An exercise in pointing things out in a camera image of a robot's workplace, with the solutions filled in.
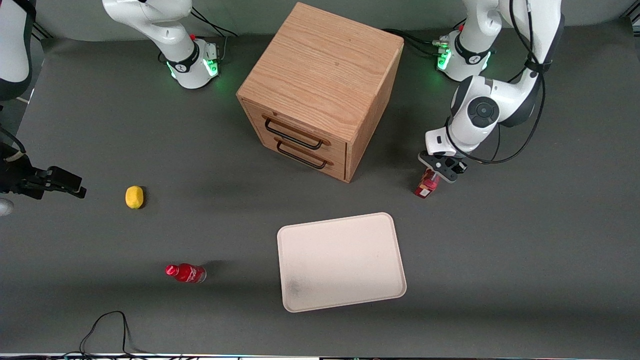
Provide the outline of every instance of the gray table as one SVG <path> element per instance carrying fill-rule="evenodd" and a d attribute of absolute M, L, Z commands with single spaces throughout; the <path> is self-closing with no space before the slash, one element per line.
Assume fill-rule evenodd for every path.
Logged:
<path fill-rule="evenodd" d="M 444 31 L 422 34 L 435 37 Z M 414 196 L 424 131 L 456 84 L 406 50 L 392 100 L 351 184 L 261 146 L 235 92 L 269 37 L 230 39 L 222 75 L 180 88 L 151 42 L 50 44 L 19 137 L 36 166 L 79 174 L 87 198 L 9 195 L 0 218 L 2 352 L 77 348 L 121 309 L 153 352 L 324 356 L 640 357 L 640 63 L 628 23 L 568 28 L 529 147 Z M 524 58 L 504 31 L 489 77 Z M 513 152 L 531 122 L 503 131 Z M 477 151 L 490 156 L 495 135 Z M 147 187 L 140 211 L 125 189 Z M 290 314 L 283 225 L 386 211 L 408 291 Z M 206 263 L 181 284 L 171 262 Z M 108 318 L 89 351 L 117 352 Z"/>

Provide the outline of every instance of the black cable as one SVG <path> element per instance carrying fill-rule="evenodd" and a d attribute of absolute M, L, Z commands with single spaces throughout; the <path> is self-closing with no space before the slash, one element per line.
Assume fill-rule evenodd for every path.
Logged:
<path fill-rule="evenodd" d="M 199 17 L 198 15 L 196 15 L 196 14 L 195 14 L 195 13 L 193 13 L 193 12 L 192 12 L 191 14 L 192 14 L 192 15 L 193 15 L 193 17 L 195 17 L 196 19 L 198 19 L 198 20 L 200 20 L 200 21 L 202 21 L 202 22 L 204 22 L 204 23 L 206 23 L 206 24 L 208 24 L 208 25 L 211 25 L 211 27 L 213 28 L 213 30 L 216 30 L 216 31 L 218 32 L 218 34 L 220 34 L 220 36 L 221 36 L 221 37 L 227 37 L 225 34 L 223 34 L 223 33 L 222 33 L 222 31 L 220 31 L 220 30 L 218 29 L 218 27 L 217 27 L 216 25 L 211 24 L 208 20 L 205 20 L 205 19 L 203 19 L 203 18 Z"/>
<path fill-rule="evenodd" d="M 162 53 L 162 51 L 160 51 L 160 52 L 158 53 L 158 62 L 159 62 L 159 63 L 164 64 L 164 63 L 166 63 L 166 62 L 167 62 L 167 60 L 166 60 L 166 57 L 164 58 L 164 61 L 163 61 L 163 60 L 161 60 L 161 59 L 160 59 L 160 56 L 162 56 L 162 55 L 164 55 L 164 54 Z"/>
<path fill-rule="evenodd" d="M 520 42 L 527 49 L 527 52 L 529 53 L 529 57 L 533 60 L 533 62 L 536 65 L 540 66 L 540 62 L 538 61 L 538 58 L 536 57 L 536 55 L 533 53 L 533 50 L 532 50 L 532 46 L 533 46 L 533 22 L 532 22 L 532 19 L 531 19 L 531 12 L 527 12 L 527 16 L 528 16 L 528 19 L 529 19 L 529 39 L 530 39 L 530 43 L 532 45 L 531 47 L 529 47 L 529 44 L 527 44 L 524 36 L 520 32 L 520 29 L 518 29 L 518 24 L 516 23 L 515 15 L 513 13 L 513 0 L 509 0 L 509 12 L 510 12 L 510 16 L 511 16 L 511 23 L 513 24 L 513 28 L 515 29 L 516 34 L 518 35 L 518 38 L 520 39 Z M 533 134 L 536 132 L 536 129 L 538 128 L 538 124 L 540 123 L 540 117 L 542 116 L 542 111 L 543 111 L 543 109 L 545 107 L 545 99 L 547 97 L 547 86 L 545 84 L 545 77 L 544 77 L 542 72 L 538 73 L 538 76 L 540 77 L 540 83 L 542 85 L 542 96 L 541 96 L 541 99 L 540 99 L 540 108 L 538 110 L 538 115 L 536 116 L 536 121 L 533 123 L 533 126 L 531 128 L 531 132 L 529 133 L 529 136 L 525 140 L 524 144 L 522 144 L 522 146 L 518 149 L 518 151 L 516 151 L 513 155 L 511 155 L 511 156 L 509 156 L 507 158 L 501 159 L 501 160 L 485 160 L 485 159 L 477 158 L 475 156 L 467 154 L 466 152 L 462 151 L 453 142 L 453 139 L 451 138 L 451 134 L 449 132 L 449 120 L 451 119 L 451 117 L 447 117 L 447 120 L 445 122 L 445 130 L 447 131 L 447 137 L 449 139 L 449 142 L 451 142 L 451 145 L 453 145 L 453 147 L 458 152 L 460 152 L 460 154 L 470 158 L 471 160 L 475 160 L 475 161 L 477 161 L 477 162 L 479 162 L 481 164 L 484 164 L 484 165 L 505 163 L 505 162 L 507 162 L 509 160 L 512 160 L 516 156 L 518 156 L 525 149 L 525 147 L 527 147 L 527 145 L 529 144 L 529 141 L 531 141 L 531 138 L 533 137 Z"/>
<path fill-rule="evenodd" d="M 134 355 L 134 354 L 132 354 L 132 353 L 127 351 L 127 349 L 126 349 L 127 338 L 129 338 L 129 341 L 131 342 L 131 332 L 129 330 L 129 323 L 127 322 L 127 317 L 120 310 L 110 311 L 110 312 L 104 313 L 104 314 L 100 315 L 100 317 L 98 317 L 98 319 L 93 323 L 93 326 L 91 326 L 91 330 L 89 330 L 87 335 L 85 335 L 84 338 L 80 341 L 80 345 L 78 346 L 78 350 L 79 350 L 80 354 L 82 354 L 83 356 L 85 356 L 88 359 L 93 359 L 94 358 L 93 355 L 91 355 L 90 353 L 85 351 L 86 341 L 91 337 L 91 335 L 95 331 L 96 326 L 98 326 L 98 323 L 100 322 L 100 320 L 102 318 L 104 318 L 105 316 L 111 315 L 111 314 L 120 314 L 120 316 L 122 316 L 122 353 L 124 355 L 128 355 L 131 359 L 148 360 L 145 357 L 137 356 L 137 355 Z"/>
<path fill-rule="evenodd" d="M 238 34 L 234 33 L 234 32 L 233 32 L 233 31 L 231 31 L 231 30 L 227 30 L 227 29 L 225 29 L 225 28 L 223 28 L 223 27 L 221 27 L 221 26 L 218 26 L 218 25 L 213 24 L 213 23 L 212 23 L 211 21 L 209 21 L 209 20 L 208 20 L 204 15 L 202 15 L 202 13 L 201 13 L 201 12 L 199 12 L 199 11 L 198 11 L 198 9 L 196 9 L 195 7 L 192 7 L 192 9 L 193 9 L 193 11 L 195 11 L 199 16 L 201 16 L 201 17 L 198 17 L 196 14 L 191 13 L 193 16 L 195 16 L 195 17 L 196 17 L 196 19 L 198 19 L 198 20 L 200 20 L 200 21 L 203 21 L 203 22 L 206 22 L 207 24 L 211 25 L 214 29 L 216 29 L 216 30 L 218 31 L 218 33 L 220 32 L 220 30 L 222 30 L 222 31 L 226 31 L 227 33 L 230 33 L 231 35 L 233 35 L 233 36 L 235 36 L 235 37 L 237 37 L 237 36 L 238 36 Z"/>
<path fill-rule="evenodd" d="M 520 76 L 522 74 L 522 72 L 526 69 L 527 67 L 522 67 L 522 70 L 520 70 L 520 72 L 518 74 L 515 74 L 513 76 L 513 78 L 509 79 L 509 81 L 507 81 L 508 83 L 512 82 L 513 80 L 515 80 L 516 78 L 518 78 L 518 76 Z"/>
<path fill-rule="evenodd" d="M 409 38 L 415 42 L 419 42 L 420 44 L 427 44 L 427 45 L 431 45 L 431 42 L 428 40 L 423 40 L 419 37 L 415 37 L 405 31 L 402 30 L 398 30 L 398 29 L 382 29 L 382 31 L 386 31 L 387 33 L 391 33 L 391 34 L 395 34 L 398 35 L 399 37 L 403 37 L 403 38 Z"/>
<path fill-rule="evenodd" d="M 49 38 L 45 33 L 42 32 L 42 30 L 38 29 L 38 27 L 35 26 L 35 24 L 33 24 L 33 29 L 39 32 L 42 35 L 42 38 Z"/>
<path fill-rule="evenodd" d="M 6 137 L 13 140 L 13 142 L 15 142 L 16 145 L 18 145 L 18 148 L 20 149 L 21 153 L 23 154 L 27 153 L 27 150 L 24 149 L 24 145 L 20 142 L 20 140 L 18 140 L 18 138 L 15 137 L 13 134 L 11 134 L 7 129 L 0 126 L 0 133 L 5 134 Z"/>
<path fill-rule="evenodd" d="M 39 33 L 41 33 L 45 38 L 52 38 L 53 36 L 45 29 L 42 27 L 42 25 L 40 25 L 37 22 L 33 22 L 33 27 L 38 30 Z"/>
<path fill-rule="evenodd" d="M 498 124 L 498 144 L 495 146 L 495 152 L 489 161 L 495 160 L 495 157 L 498 156 L 498 150 L 500 150 L 500 124 Z"/>
<path fill-rule="evenodd" d="M 421 47 L 419 46 L 419 44 L 422 44 L 422 45 L 431 45 L 431 42 L 428 42 L 428 41 L 426 41 L 426 40 L 422 40 L 422 39 L 417 38 L 417 37 L 415 37 L 415 36 L 413 36 L 413 35 L 411 35 L 411 34 L 405 33 L 404 31 L 401 31 L 401 30 L 396 30 L 396 29 L 382 29 L 382 31 L 386 31 L 387 33 L 394 34 L 394 35 L 397 35 L 397 36 L 399 36 L 399 37 L 402 37 L 402 38 L 404 39 L 404 42 L 405 42 L 406 44 L 408 44 L 408 45 L 409 45 L 409 46 L 411 46 L 412 48 L 414 48 L 414 49 L 418 50 L 418 51 L 419 51 L 419 52 L 421 52 L 422 54 L 425 54 L 425 55 L 427 55 L 427 56 L 440 56 L 440 54 L 438 54 L 438 53 L 430 53 L 429 51 L 427 51 L 427 50 L 425 50 L 425 49 L 423 49 L 423 48 L 421 48 Z"/>
<path fill-rule="evenodd" d="M 467 18 L 464 18 L 464 19 L 460 20 L 460 22 L 455 24 L 452 29 L 457 29 L 458 26 L 462 25 L 462 23 L 465 22 L 465 21 L 467 21 Z"/>
<path fill-rule="evenodd" d="M 69 355 L 71 355 L 71 354 L 75 354 L 76 352 L 77 352 L 78 354 L 81 354 L 81 353 L 80 353 L 80 352 L 78 352 L 78 351 L 70 351 L 70 352 L 67 352 L 67 353 L 65 353 L 65 354 L 62 354 L 62 355 L 60 355 L 60 356 L 58 356 L 58 357 L 52 357 L 52 358 L 51 358 L 51 360 L 60 360 L 60 359 L 64 359 L 64 358 L 66 358 L 67 356 L 69 356 Z"/>

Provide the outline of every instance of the wooden cabinet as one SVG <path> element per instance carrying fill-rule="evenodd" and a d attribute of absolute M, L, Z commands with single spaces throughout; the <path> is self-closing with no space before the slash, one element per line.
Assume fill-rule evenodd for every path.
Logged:
<path fill-rule="evenodd" d="M 400 37 L 298 3 L 237 97 L 264 146 L 348 183 L 402 48 Z"/>

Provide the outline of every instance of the white tray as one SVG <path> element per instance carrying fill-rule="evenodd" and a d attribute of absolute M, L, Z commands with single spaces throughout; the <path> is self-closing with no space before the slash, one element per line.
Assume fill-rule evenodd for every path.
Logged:
<path fill-rule="evenodd" d="M 406 291 L 387 213 L 285 226 L 278 254 L 282 304 L 292 313 L 395 299 Z"/>

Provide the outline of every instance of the lemon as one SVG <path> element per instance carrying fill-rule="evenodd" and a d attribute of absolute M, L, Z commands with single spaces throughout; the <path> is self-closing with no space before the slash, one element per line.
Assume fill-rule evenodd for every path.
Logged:
<path fill-rule="evenodd" d="M 127 189 L 127 195 L 125 195 L 124 199 L 130 208 L 140 209 L 140 206 L 145 201 L 145 196 L 140 186 L 132 186 Z"/>

